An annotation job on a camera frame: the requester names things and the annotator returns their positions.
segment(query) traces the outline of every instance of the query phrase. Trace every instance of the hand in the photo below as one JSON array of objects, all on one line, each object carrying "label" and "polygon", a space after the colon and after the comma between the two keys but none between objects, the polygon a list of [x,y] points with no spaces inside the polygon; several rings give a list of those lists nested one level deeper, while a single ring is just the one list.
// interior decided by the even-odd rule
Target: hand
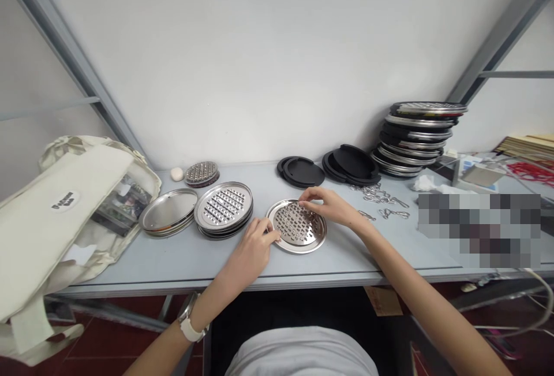
[{"label": "hand", "polygon": [[[311,203],[312,200],[323,200],[323,204]],[[360,220],[367,222],[358,213],[358,210],[345,202],[336,192],[323,187],[307,188],[298,199],[298,204],[335,223],[350,228],[359,223]]]},{"label": "hand", "polygon": [[219,273],[226,290],[238,296],[256,280],[269,262],[269,249],[274,241],[281,240],[281,232],[273,229],[269,219],[255,218],[246,229],[241,242]]}]

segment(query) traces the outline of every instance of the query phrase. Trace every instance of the metal shelf frame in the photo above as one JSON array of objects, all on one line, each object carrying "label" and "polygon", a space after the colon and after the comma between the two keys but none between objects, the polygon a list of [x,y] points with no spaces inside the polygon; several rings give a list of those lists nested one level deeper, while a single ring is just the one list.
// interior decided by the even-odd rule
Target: metal shelf frame
[{"label": "metal shelf frame", "polygon": [[139,141],[129,128],[110,93],[96,74],[53,1],[18,0],[18,2],[85,97],[67,100],[66,102],[38,109],[0,113],[0,121],[35,116],[68,107],[90,105],[111,129],[114,139],[140,152],[146,158],[148,164],[151,165],[148,156],[142,146],[140,146]]},{"label": "metal shelf frame", "polygon": [[[67,107],[90,105],[112,130],[114,137],[148,156],[129,128],[110,93],[98,77],[82,48],[52,0],[18,0],[54,54],[71,75],[85,98],[41,109],[0,113],[0,121],[34,116]],[[490,78],[552,79],[554,71],[497,72],[495,69],[550,0],[512,0],[485,39],[477,54],[446,98],[468,104]]]},{"label": "metal shelf frame", "polygon": [[488,79],[554,79],[554,71],[495,71],[550,0],[512,0],[446,102],[468,104]]}]

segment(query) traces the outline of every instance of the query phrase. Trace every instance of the white wall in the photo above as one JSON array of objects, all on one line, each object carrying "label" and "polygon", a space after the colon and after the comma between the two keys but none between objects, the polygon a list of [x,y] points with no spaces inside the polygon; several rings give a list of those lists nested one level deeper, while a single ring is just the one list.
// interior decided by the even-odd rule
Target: white wall
[{"label": "white wall", "polygon": [[[0,0],[0,112],[82,98],[16,0]],[[0,201],[30,182],[62,135],[108,135],[89,106],[0,122]]]},{"label": "white wall", "polygon": [[158,167],[367,146],[444,100],[510,0],[54,0]]},{"label": "white wall", "polygon": [[[554,70],[554,0],[497,70]],[[488,151],[508,135],[554,133],[553,116],[554,79],[489,79],[454,128],[448,146],[462,152]]]}]

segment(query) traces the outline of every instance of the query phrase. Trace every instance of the stack of grater plates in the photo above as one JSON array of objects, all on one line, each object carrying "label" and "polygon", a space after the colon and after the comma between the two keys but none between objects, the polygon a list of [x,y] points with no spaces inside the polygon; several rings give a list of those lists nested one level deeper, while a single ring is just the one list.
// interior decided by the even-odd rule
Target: stack of grater plates
[{"label": "stack of grater plates", "polygon": [[318,249],[325,241],[325,219],[298,205],[298,200],[282,200],[267,211],[267,218],[275,230],[281,232],[278,246],[294,254],[307,254]]},{"label": "stack of grater plates", "polygon": [[221,183],[200,197],[194,208],[198,230],[209,239],[222,240],[237,234],[254,209],[252,192],[243,183]]},{"label": "stack of grater plates", "polygon": [[160,195],[138,218],[140,227],[151,237],[162,239],[185,229],[194,220],[198,196],[181,188]]},{"label": "stack of grater plates", "polygon": [[398,102],[379,135],[381,142],[371,153],[379,171],[393,177],[415,177],[443,154],[452,127],[467,112],[467,106],[445,102]]},{"label": "stack of grater plates", "polygon": [[218,165],[212,161],[195,163],[185,172],[186,185],[202,188],[212,185],[219,179]]}]

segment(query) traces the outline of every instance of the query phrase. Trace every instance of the bag label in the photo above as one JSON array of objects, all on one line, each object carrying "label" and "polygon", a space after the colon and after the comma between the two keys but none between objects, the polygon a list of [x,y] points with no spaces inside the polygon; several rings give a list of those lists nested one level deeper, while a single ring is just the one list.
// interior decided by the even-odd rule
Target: bag label
[{"label": "bag label", "polygon": [[55,211],[56,213],[68,211],[77,204],[80,196],[81,195],[77,191],[66,191],[54,202],[54,204],[50,206],[50,210]]}]

